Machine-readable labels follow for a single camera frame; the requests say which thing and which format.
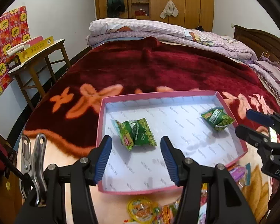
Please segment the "purple jelly cup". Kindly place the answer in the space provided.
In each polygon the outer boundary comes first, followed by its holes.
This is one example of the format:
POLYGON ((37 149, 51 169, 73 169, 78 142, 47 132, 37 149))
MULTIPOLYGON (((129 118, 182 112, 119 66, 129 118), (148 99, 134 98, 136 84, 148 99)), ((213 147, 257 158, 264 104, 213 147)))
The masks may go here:
POLYGON ((246 174, 246 168, 239 164, 234 164, 233 166, 228 167, 228 171, 236 182, 243 179, 246 174))

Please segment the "orange striped snack packet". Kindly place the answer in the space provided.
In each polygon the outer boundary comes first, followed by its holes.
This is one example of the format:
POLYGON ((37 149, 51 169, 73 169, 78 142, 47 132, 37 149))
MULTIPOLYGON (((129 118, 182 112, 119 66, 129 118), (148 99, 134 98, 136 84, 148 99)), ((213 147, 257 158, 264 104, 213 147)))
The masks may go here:
POLYGON ((154 220, 152 223, 164 223, 164 224, 172 224, 174 223, 174 219, 178 212, 178 207, 180 203, 180 198, 178 198, 175 202, 169 203, 166 205, 159 205, 158 203, 154 203, 154 220))

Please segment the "small green pea snack bag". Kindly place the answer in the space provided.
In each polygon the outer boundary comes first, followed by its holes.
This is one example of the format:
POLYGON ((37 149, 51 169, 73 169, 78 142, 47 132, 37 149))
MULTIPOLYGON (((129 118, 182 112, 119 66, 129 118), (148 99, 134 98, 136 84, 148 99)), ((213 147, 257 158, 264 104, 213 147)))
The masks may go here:
POLYGON ((224 112, 223 107, 214 107, 201 114, 202 118, 217 132, 223 131, 235 122, 235 119, 224 112))

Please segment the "large green pea snack bag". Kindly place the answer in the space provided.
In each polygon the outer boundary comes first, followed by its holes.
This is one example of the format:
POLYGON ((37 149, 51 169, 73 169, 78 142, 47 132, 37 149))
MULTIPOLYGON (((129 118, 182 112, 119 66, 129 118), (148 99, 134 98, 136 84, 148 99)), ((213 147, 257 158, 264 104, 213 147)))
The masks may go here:
POLYGON ((128 151, 131 151, 135 146, 157 146, 154 135, 145 118, 125 122, 112 120, 112 125, 118 133, 122 145, 128 151))

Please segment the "yellow round jelly cup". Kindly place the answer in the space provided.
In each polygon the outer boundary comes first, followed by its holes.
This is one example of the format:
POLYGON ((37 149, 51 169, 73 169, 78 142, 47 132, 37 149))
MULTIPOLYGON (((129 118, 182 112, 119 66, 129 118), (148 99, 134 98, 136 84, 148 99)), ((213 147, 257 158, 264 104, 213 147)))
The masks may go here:
POLYGON ((127 203, 129 216, 137 223, 162 223, 161 206, 146 197, 139 197, 127 203))

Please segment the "pink white jelly drink pouch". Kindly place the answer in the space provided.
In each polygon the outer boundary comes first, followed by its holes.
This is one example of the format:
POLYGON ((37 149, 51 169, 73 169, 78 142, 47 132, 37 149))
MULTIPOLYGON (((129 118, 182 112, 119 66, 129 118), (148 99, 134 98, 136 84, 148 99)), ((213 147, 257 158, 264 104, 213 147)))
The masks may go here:
POLYGON ((208 183, 203 183, 201 189, 200 209, 197 224, 204 224, 206 220, 207 211, 207 198, 208 198, 208 183))

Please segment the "blue clear candy bag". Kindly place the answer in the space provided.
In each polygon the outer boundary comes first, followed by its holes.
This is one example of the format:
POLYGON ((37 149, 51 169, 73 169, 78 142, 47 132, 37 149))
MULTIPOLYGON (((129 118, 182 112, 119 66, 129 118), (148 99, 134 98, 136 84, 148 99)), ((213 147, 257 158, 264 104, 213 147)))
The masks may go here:
POLYGON ((237 175, 236 183, 241 190, 243 187, 249 186, 251 179, 251 164, 247 163, 245 166, 239 166, 237 175))

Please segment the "smartphone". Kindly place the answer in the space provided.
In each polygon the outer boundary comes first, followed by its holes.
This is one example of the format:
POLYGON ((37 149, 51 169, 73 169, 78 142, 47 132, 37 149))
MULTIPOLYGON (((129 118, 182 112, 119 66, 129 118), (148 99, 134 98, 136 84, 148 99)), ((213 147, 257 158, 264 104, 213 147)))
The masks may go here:
POLYGON ((269 127, 269 135, 272 143, 278 143, 278 135, 276 131, 271 127, 269 127))

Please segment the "lilac ruffled pillow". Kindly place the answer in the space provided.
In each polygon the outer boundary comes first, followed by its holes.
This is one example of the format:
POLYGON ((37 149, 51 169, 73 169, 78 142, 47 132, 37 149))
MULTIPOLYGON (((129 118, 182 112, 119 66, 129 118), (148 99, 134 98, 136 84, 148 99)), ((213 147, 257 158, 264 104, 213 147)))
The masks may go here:
POLYGON ((275 92, 280 102, 280 65, 264 56, 258 60, 246 60, 244 63, 260 75, 262 80, 275 92))

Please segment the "metal spring clamp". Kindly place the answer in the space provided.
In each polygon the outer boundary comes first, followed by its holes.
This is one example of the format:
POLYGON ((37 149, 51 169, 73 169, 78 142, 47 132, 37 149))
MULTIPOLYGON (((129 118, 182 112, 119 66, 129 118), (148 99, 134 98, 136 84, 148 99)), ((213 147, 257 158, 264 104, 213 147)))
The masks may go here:
POLYGON ((20 191, 22 197, 27 199, 35 191, 33 206, 44 204, 46 199, 47 184, 44 178, 44 155, 47 138, 43 133, 37 134, 34 146, 26 135, 22 135, 20 144, 21 173, 20 191))

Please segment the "wooden headboard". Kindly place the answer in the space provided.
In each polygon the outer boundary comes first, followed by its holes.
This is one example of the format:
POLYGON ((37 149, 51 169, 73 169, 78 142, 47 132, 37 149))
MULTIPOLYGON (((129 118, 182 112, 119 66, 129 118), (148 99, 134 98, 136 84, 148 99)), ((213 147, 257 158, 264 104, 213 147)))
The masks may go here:
POLYGON ((280 38, 257 29, 234 26, 234 39, 254 50, 257 57, 264 56, 280 65, 280 38))

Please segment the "wooden side table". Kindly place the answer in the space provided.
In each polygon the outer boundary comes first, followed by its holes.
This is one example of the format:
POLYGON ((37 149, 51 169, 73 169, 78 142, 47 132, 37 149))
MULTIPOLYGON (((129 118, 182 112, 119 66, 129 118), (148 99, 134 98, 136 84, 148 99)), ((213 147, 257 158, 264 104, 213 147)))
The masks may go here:
POLYGON ((56 83, 57 79, 55 77, 55 73, 53 72, 52 65, 65 62, 67 69, 71 68, 71 63, 68 58, 67 52, 65 50, 64 43, 65 43, 64 38, 56 40, 47 48, 44 48, 40 52, 33 55, 26 62, 22 63, 19 66, 16 66, 14 69, 8 72, 8 74, 11 77, 14 77, 16 79, 23 96, 27 101, 27 104, 30 106, 32 110, 34 110, 35 107, 33 106, 27 94, 27 90, 36 88, 42 98, 46 94, 39 80, 38 75, 40 74, 40 72, 42 72, 44 69, 48 69, 53 81, 56 83), (51 62, 48 56, 57 50, 61 51, 63 58, 61 60, 56 60, 51 62), (22 72, 28 72, 31 77, 25 84, 23 84, 20 78, 20 74, 22 72))

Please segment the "yellow flat box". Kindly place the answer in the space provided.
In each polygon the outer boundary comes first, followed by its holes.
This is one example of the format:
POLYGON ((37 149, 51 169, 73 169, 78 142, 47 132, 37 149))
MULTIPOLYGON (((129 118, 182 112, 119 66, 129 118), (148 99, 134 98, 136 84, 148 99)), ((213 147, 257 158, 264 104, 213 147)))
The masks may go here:
POLYGON ((18 54, 19 62, 25 63, 28 59, 54 44, 53 36, 43 38, 43 36, 37 36, 24 42, 24 50, 18 54))

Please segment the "white rolled item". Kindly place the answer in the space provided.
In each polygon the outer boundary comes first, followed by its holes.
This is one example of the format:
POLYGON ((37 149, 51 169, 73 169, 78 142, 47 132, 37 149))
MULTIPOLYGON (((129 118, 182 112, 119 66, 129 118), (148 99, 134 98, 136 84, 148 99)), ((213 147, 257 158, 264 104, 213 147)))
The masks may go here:
POLYGON ((11 57, 12 55, 16 54, 17 52, 23 50, 25 47, 25 44, 24 43, 20 43, 14 47, 12 47, 11 49, 7 50, 6 53, 7 53, 7 56, 8 57, 11 57))

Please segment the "white cloth on wardrobe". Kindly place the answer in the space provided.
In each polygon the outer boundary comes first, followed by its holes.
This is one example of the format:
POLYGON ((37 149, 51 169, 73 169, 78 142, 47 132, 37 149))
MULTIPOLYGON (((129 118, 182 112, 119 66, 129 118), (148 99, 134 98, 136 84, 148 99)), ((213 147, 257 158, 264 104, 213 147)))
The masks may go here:
POLYGON ((174 2, 172 0, 169 0, 159 17, 162 19, 165 19, 167 16, 173 16, 176 18, 178 14, 179 11, 174 2))

